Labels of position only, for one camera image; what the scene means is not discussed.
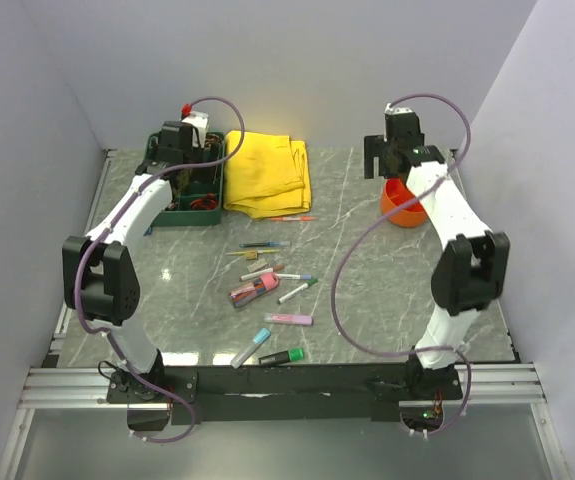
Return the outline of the orange pen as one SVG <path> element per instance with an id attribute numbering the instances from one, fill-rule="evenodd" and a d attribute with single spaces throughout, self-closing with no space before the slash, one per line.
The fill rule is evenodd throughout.
<path id="1" fill-rule="evenodd" d="M 279 216 L 269 219 L 273 222 L 311 222 L 317 220 L 314 216 Z"/>

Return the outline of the dark blue pen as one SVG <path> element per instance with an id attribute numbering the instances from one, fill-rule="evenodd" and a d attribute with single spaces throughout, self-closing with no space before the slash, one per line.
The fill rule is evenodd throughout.
<path id="1" fill-rule="evenodd" d="M 289 241 L 266 241 L 266 242 L 248 242 L 239 244 L 240 248 L 285 248 L 289 247 Z"/>

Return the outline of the yellow pencil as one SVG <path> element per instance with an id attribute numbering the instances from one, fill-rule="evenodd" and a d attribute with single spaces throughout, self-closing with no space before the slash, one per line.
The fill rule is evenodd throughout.
<path id="1" fill-rule="evenodd" d="M 276 248 L 264 248 L 264 249 L 249 249 L 227 252 L 228 256 L 242 256 L 247 259 L 255 259 L 260 255 L 278 253 L 279 249 Z"/>

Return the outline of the white marker blue cap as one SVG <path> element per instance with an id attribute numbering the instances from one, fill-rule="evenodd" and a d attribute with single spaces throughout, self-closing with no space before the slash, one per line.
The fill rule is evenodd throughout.
<path id="1" fill-rule="evenodd" d="M 308 281 L 312 280 L 313 276 L 310 274 L 289 274 L 289 273 L 275 273 L 275 276 L 279 279 L 285 280 L 302 280 Z"/>

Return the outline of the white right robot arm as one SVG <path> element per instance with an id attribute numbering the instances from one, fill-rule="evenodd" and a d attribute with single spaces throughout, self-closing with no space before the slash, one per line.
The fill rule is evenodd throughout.
<path id="1" fill-rule="evenodd" d="M 408 392 L 427 398 L 455 385 L 457 349 L 480 313 L 503 291 L 510 241 L 472 210 L 444 156 L 426 144 L 413 110 L 388 104 L 384 118 L 383 134 L 363 141 L 364 176 L 400 180 L 419 201 L 442 246 L 430 282 L 434 309 L 405 363 Z"/>

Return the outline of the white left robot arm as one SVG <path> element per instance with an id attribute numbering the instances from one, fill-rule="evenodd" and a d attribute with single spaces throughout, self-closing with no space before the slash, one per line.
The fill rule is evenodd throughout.
<path id="1" fill-rule="evenodd" d="M 162 355 L 133 317 L 140 284 L 131 252 L 156 216 L 189 182 L 189 166 L 202 161 L 208 121 L 191 115 L 167 121 L 154 136 L 153 158 L 136 169 L 128 191 L 108 216 L 84 236 L 62 247 L 64 298 L 89 333 L 102 333 L 133 375 L 131 389 L 143 401 L 160 399 L 167 388 Z"/>

